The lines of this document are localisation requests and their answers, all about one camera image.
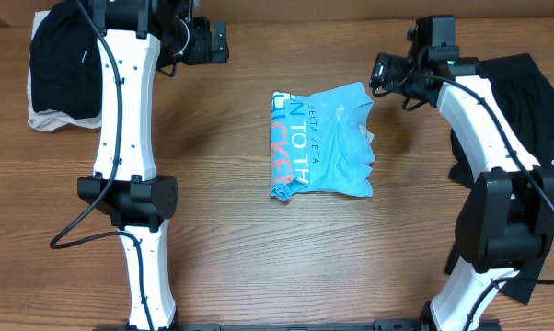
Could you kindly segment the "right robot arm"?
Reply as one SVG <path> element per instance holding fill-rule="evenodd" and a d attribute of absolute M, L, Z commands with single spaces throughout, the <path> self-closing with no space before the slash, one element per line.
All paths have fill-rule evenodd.
<path fill-rule="evenodd" d="M 502 293 L 528 303 L 554 239 L 554 169 L 517 139 L 474 57 L 456 44 L 451 16 L 421 17 L 406 56 L 380 53 L 369 86 L 402 95 L 403 109 L 437 108 L 467 158 L 473 186 L 456 219 L 443 289 L 417 318 L 379 319 L 377 330 L 496 330 L 483 313 Z"/>

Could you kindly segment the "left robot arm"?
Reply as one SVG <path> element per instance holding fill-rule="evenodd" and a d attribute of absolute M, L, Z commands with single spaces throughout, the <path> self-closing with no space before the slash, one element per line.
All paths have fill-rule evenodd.
<path fill-rule="evenodd" d="M 110 217 L 128 269 L 131 311 L 126 330 L 176 330 L 178 308 L 167 262 L 167 231 L 178 181 L 159 175 L 152 145 L 156 74 L 180 63 L 226 63 L 226 25 L 194 14 L 197 2 L 91 1 L 102 74 L 99 148 L 78 196 Z"/>

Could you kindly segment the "light blue printed t-shirt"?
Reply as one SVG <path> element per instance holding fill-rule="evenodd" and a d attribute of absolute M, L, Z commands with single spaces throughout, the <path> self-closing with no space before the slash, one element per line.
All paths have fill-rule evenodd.
<path fill-rule="evenodd" d="M 275 92 L 271 196 L 281 201 L 309 192 L 371 197 L 375 153 L 367 120 L 373 105 L 360 82 L 310 96 Z"/>

